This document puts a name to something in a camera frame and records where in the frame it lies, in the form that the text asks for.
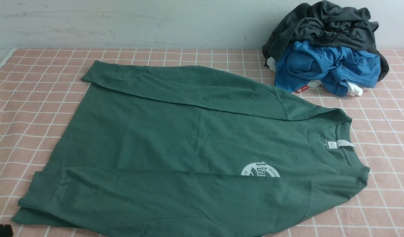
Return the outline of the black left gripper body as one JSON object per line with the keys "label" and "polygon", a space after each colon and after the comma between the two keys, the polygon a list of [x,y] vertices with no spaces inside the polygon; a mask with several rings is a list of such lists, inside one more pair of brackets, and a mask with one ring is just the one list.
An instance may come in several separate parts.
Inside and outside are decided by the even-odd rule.
{"label": "black left gripper body", "polygon": [[0,224],[0,237],[13,237],[13,229],[10,224]]}

